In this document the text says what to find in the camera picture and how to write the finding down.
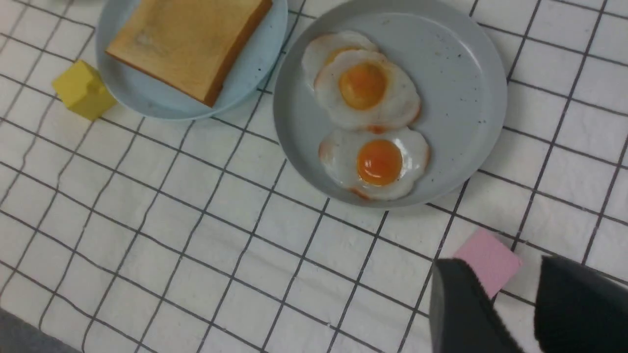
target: egg yolk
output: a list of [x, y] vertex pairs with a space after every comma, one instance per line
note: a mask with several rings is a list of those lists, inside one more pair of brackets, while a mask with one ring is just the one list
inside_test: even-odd
[[365, 144], [357, 155], [357, 174], [371, 185], [394, 182], [401, 173], [401, 151], [394, 143], [376, 139]]
[[334, 50], [331, 54], [329, 54], [329, 57], [327, 57], [327, 60], [325, 61], [325, 65], [329, 65], [331, 64], [338, 55], [340, 55], [341, 53], [347, 52], [349, 50], [360, 50], [362, 48], [360, 48], [359, 46], [346, 46], [344, 48], [340, 48], [340, 49], [336, 49]]
[[361, 111], [376, 106], [384, 98], [386, 84], [386, 73], [382, 67], [370, 62], [353, 66], [338, 81], [345, 103]]

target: bread slice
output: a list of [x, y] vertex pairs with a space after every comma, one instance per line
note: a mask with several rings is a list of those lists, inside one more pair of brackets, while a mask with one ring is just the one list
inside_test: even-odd
[[212, 107], [272, 0], [142, 0], [106, 52]]

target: yellow cube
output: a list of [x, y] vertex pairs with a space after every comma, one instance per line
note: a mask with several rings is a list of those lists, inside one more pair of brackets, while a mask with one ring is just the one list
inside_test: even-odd
[[83, 60], [57, 77], [52, 87], [70, 111], [92, 121], [117, 103], [98, 71]]

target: sunny side up egg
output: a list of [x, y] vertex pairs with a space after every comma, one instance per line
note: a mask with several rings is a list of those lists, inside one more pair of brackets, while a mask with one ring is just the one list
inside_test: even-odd
[[421, 133], [402, 128], [383, 134], [334, 130], [320, 143], [325, 172], [342, 188], [367, 200], [407, 195], [430, 162]]
[[314, 88], [314, 80], [320, 70], [331, 63], [336, 56], [346, 50], [364, 49], [378, 51], [377, 45], [368, 38], [354, 31], [342, 31], [319, 36], [308, 44], [303, 52], [301, 66], [305, 80]]
[[314, 82], [318, 103], [338, 127], [383, 133], [417, 120], [421, 98], [414, 83], [383, 54], [347, 50]]

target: pink sponge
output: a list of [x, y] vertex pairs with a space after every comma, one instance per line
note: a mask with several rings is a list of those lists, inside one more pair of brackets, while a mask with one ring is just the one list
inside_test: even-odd
[[453, 257], [471, 266], [489, 298], [495, 296], [521, 267], [521, 260], [484, 228], [475, 231]]

